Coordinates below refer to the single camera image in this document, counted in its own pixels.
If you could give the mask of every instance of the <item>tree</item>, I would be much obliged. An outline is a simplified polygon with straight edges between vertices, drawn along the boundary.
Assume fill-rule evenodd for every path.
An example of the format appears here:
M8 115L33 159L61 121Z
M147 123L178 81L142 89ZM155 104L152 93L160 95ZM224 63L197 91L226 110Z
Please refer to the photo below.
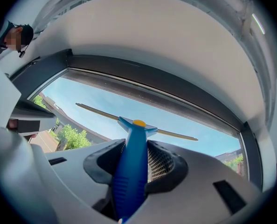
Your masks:
M39 106L41 106L42 108L44 108L44 109L50 111L50 110L45 106L45 104L42 102L42 100L43 100L43 98L42 98L40 95L37 95L37 96L33 99L33 102L34 102L36 105L39 105ZM60 121L59 121L58 118L56 118L55 123L56 123L57 125L60 124Z
M235 159L233 159L230 162L226 162L225 165L227 165L228 167L233 169L234 167L236 167L238 165L238 163L241 163L241 162L243 162L243 156L242 155L236 157Z
M44 105L44 103L42 103L42 97L40 95L37 95L34 99L33 99L33 102L36 104L36 105L39 105L41 106L42 108L46 109L46 106Z
M58 133L58 138L60 140L68 140L65 149L74 149L91 145L91 143L86 139L86 135L87 132L85 130L83 130L81 133L78 133L77 129L72 129L70 125L65 125Z

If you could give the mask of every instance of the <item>yellow cap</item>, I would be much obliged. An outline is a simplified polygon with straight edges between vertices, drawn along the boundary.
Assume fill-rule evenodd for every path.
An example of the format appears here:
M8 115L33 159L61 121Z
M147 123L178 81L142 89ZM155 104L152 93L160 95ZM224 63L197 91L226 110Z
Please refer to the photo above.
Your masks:
M139 120L139 119L136 119L132 122L134 125L138 125L138 126L141 126L141 127L146 127L146 123Z

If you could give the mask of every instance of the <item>person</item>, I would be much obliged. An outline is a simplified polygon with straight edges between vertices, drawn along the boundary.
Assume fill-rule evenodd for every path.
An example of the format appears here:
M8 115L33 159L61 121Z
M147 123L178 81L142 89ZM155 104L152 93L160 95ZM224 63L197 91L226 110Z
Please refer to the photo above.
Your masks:
M30 25L16 25L5 20L0 26L0 54L6 49L11 49L23 55L24 51L21 49L31 43L33 36L34 31Z

